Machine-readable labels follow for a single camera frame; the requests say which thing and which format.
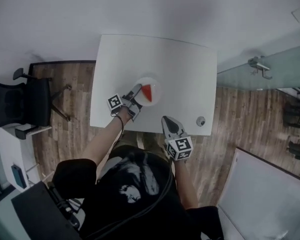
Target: white table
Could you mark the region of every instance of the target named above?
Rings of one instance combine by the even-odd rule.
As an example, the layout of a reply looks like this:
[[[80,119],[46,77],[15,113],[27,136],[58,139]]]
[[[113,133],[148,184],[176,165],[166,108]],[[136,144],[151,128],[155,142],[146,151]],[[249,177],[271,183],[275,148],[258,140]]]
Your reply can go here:
[[[160,82],[162,96],[143,107],[126,129],[162,133],[161,118],[180,121],[190,135],[210,135],[215,110],[217,53],[207,47],[163,38],[104,34],[96,58],[90,125],[104,128],[112,119],[107,99],[130,91],[142,77]],[[198,126],[197,118],[205,118]]]
[[[7,181],[23,192],[40,181],[37,169],[39,164],[35,160],[31,136],[27,136],[25,140],[18,139],[14,136],[14,130],[14,127],[0,128],[0,156]],[[21,169],[26,188],[16,183],[12,165]]]

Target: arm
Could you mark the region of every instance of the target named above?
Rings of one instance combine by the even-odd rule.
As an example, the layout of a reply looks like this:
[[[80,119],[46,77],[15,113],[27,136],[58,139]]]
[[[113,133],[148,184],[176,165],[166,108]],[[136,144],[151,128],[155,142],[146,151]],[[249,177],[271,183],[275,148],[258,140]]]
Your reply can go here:
[[[118,116],[121,117],[124,126],[131,119],[131,115],[128,113],[128,108],[125,106],[119,111]],[[97,136],[93,137],[90,143],[86,146],[82,154],[82,158],[90,159],[98,166],[108,153],[121,129],[122,124],[120,119],[114,117],[112,121],[97,134]]]
[[[198,208],[198,198],[184,160],[174,161],[176,189],[184,209]]]

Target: white plate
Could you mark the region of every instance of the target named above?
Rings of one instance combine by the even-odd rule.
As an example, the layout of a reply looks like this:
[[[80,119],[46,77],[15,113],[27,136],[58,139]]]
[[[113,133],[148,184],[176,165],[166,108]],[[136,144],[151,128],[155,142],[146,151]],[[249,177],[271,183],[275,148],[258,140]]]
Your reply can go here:
[[[142,90],[140,90],[139,93],[135,96],[134,99],[136,102],[145,107],[153,106],[154,104],[158,103],[161,98],[162,89],[160,83],[157,80],[154,80],[151,77],[143,77],[136,81],[134,85],[137,84],[141,84],[142,86],[151,85],[152,102],[150,102],[146,98]]]

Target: orange slice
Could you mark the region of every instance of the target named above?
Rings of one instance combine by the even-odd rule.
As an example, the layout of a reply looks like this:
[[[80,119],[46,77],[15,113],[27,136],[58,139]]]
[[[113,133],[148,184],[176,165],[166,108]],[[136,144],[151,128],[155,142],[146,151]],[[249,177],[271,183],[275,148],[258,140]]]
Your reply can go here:
[[[147,84],[141,87],[141,91],[148,101],[152,102],[151,85]]]

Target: black cable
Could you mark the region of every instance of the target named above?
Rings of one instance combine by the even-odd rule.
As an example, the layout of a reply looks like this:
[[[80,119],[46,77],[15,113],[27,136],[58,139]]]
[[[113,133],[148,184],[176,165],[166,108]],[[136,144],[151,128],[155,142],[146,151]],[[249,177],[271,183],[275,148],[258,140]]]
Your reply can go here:
[[[161,192],[161,195],[158,197],[158,199],[151,205],[149,205],[148,207],[146,207],[145,209],[139,211],[138,213],[130,216],[129,218],[126,218],[124,220],[118,220],[118,221],[115,221],[115,222],[112,222],[106,226],[104,226],[103,228],[91,233],[90,235],[88,235],[85,239],[105,230],[106,228],[112,226],[113,224],[116,224],[118,223],[117,225],[115,225],[113,228],[109,229],[108,231],[106,231],[105,233],[101,234],[100,236],[98,236],[97,238],[95,238],[94,240],[99,240],[103,237],[105,237],[106,235],[110,234],[111,232],[113,232],[114,230],[116,230],[117,228],[121,227],[122,225],[126,224],[127,222],[129,222],[130,220],[134,219],[134,218],[139,218],[145,214],[147,214],[148,212],[150,212],[165,196],[166,194],[168,193],[170,187],[171,187],[171,184],[173,182],[173,177],[172,177],[172,167],[171,167],[171,159],[169,161],[169,176],[168,176],[168,179],[166,181],[166,184]]]
[[[118,115],[118,114],[111,114],[111,116],[113,118],[119,118],[120,122],[121,122],[121,133],[120,133],[120,136],[119,138],[116,140],[116,142],[113,144],[113,147],[118,143],[118,141],[121,139],[122,137],[122,134],[124,133],[124,130],[125,130],[125,125],[124,125],[124,121],[122,120],[122,118]]]

